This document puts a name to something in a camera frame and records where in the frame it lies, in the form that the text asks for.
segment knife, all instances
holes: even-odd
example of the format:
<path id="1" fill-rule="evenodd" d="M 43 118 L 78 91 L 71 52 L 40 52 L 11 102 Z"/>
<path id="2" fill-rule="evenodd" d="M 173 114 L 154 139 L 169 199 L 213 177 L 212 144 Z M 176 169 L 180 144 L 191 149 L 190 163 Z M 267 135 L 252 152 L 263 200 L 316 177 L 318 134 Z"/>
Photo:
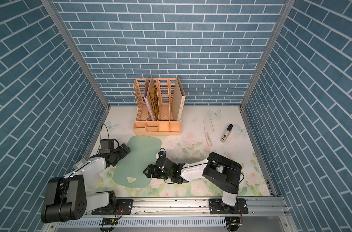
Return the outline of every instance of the knife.
<path id="1" fill-rule="evenodd" d="M 211 118 L 209 117 L 209 115 L 203 116 L 203 123 L 204 123 L 204 135 L 206 136 L 206 141 L 207 141 L 208 146 L 211 147 L 212 142 L 211 142 L 211 139 L 209 138 L 209 134 L 214 133 L 214 130 L 213 130 L 212 121 L 211 121 Z"/>

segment wire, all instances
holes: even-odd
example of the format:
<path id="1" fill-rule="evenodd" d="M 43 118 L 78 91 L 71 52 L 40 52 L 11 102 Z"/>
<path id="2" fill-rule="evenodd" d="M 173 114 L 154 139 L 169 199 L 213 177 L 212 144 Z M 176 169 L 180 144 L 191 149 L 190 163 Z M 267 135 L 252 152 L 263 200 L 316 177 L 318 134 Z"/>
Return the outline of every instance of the wire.
<path id="1" fill-rule="evenodd" d="M 219 167 L 226 167 L 226 166 L 223 166 L 223 165 L 216 165 L 216 164 L 210 164 L 210 165 L 215 165 L 215 166 L 219 166 Z M 243 175 L 243 179 L 241 181 L 239 181 L 239 184 L 244 180 L 244 174 L 242 173 L 242 171 L 240 171 L 240 174 Z"/>
<path id="2" fill-rule="evenodd" d="M 193 166 L 188 166 L 188 167 L 195 167 L 195 166 L 206 165 L 206 164 L 207 164 L 207 163 L 203 163 L 203 164 L 198 164 L 198 165 L 193 165 Z"/>
<path id="3" fill-rule="evenodd" d="M 107 133 L 108 133 L 108 139 L 109 139 L 109 131 L 108 131 L 108 128 L 106 127 L 105 124 L 101 124 L 101 130 L 100 130 L 100 140 L 101 140 L 101 131 L 103 129 L 103 126 L 105 126 L 105 128 L 107 129 Z"/>
<path id="4" fill-rule="evenodd" d="M 121 213 L 121 216 L 118 218 L 118 220 L 121 219 L 123 216 L 123 207 L 121 205 L 120 205 L 120 207 L 122 208 L 122 213 Z"/>
<path id="5" fill-rule="evenodd" d="M 60 201 L 60 206 L 59 206 L 59 219 L 60 219 L 60 221 L 62 221 L 62 222 L 64 222 L 64 220 L 62 220 L 62 219 L 61 219 L 61 216 L 60 216 L 61 205 L 62 205 L 62 201 L 63 201 L 64 196 L 65 196 L 65 191 L 67 190 L 68 183 L 69 183 L 70 178 L 72 177 L 73 174 L 74 174 L 74 172 L 68 176 L 68 180 L 67 180 L 67 182 L 65 183 L 64 191 L 63 191 L 63 193 L 62 193 L 62 197 L 61 197 L 61 201 Z"/>
<path id="6" fill-rule="evenodd" d="M 175 183 L 167 183 L 166 181 L 165 181 L 165 179 L 163 179 L 164 180 L 164 183 L 166 183 L 166 184 L 175 184 Z"/>
<path id="7" fill-rule="evenodd" d="M 242 211 L 241 211 L 240 209 L 239 209 L 239 211 L 240 211 L 240 218 L 241 218 L 241 220 L 242 220 L 240 223 L 243 224 L 243 215 L 242 215 Z"/>
<path id="8" fill-rule="evenodd" d="M 241 180 L 241 181 L 239 181 L 239 184 L 244 180 L 244 174 L 242 173 L 242 172 L 240 172 L 240 174 L 242 174 L 243 175 L 243 179 Z"/>
<path id="9" fill-rule="evenodd" d="M 164 148 L 160 148 L 160 149 L 159 149 L 159 152 L 160 152 L 162 149 L 164 150 L 164 157 L 165 157 L 165 156 L 167 155 L 167 152 L 165 151 Z"/>
<path id="10" fill-rule="evenodd" d="M 105 126 L 105 128 L 107 129 L 108 139 L 109 139 L 109 131 L 108 131 L 108 128 L 106 127 L 106 125 L 105 125 L 105 124 L 101 124 L 101 130 L 100 130 L 100 141 L 101 141 L 101 133 L 102 133 L 102 131 L 103 131 L 103 126 Z M 99 147 L 98 147 L 98 149 L 97 149 L 97 151 L 96 151 L 96 155 L 98 155 L 98 154 L 99 154 L 100 146 L 101 146 L 101 143 L 99 144 Z"/>

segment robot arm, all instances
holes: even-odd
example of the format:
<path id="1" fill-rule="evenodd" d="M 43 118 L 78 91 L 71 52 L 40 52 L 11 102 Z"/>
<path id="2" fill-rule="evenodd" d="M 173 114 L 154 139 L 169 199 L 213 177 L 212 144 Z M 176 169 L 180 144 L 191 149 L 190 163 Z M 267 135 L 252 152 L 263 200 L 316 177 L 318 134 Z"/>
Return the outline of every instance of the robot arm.
<path id="1" fill-rule="evenodd" d="M 148 178 L 170 178 L 173 183 L 179 184 L 206 178 L 222 189 L 222 202 L 235 207 L 241 171 L 242 166 L 237 162 L 211 152 L 205 160 L 190 164 L 176 164 L 161 155 L 155 165 L 149 165 L 144 170 L 144 174 Z"/>
<path id="2" fill-rule="evenodd" d="M 105 139 L 100 143 L 99 153 L 92 156 L 87 164 L 62 177 L 49 180 L 41 213 L 43 223 L 79 219 L 85 212 L 94 209 L 109 213 L 117 209 L 113 191 L 86 196 L 86 189 L 90 189 L 87 186 L 98 184 L 95 176 L 110 165 L 115 166 L 130 149 L 125 144 L 119 146 L 116 139 Z"/>

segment vent slot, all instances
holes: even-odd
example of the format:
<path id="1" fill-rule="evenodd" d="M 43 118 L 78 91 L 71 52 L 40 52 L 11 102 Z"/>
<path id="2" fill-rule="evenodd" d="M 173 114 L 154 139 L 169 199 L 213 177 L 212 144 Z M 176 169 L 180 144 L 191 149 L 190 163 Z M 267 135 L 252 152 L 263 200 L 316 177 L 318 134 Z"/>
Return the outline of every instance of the vent slot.
<path id="1" fill-rule="evenodd" d="M 97 228 L 103 218 L 81 218 L 58 222 L 57 228 Z M 220 227 L 226 226 L 224 217 L 123 217 L 115 227 Z"/>

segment green cutting board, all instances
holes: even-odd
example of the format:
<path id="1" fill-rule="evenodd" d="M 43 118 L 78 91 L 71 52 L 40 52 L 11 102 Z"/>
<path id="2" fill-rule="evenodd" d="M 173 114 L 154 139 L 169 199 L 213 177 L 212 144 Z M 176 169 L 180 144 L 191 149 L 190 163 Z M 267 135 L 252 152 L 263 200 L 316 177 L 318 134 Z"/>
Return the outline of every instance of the green cutting board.
<path id="1" fill-rule="evenodd" d="M 113 181 L 125 187 L 145 188 L 150 184 L 151 178 L 147 178 L 143 171 L 148 165 L 155 164 L 162 141 L 150 136 L 133 136 L 127 146 L 131 152 L 118 162 Z M 130 184 L 127 177 L 134 177 L 136 180 Z"/>

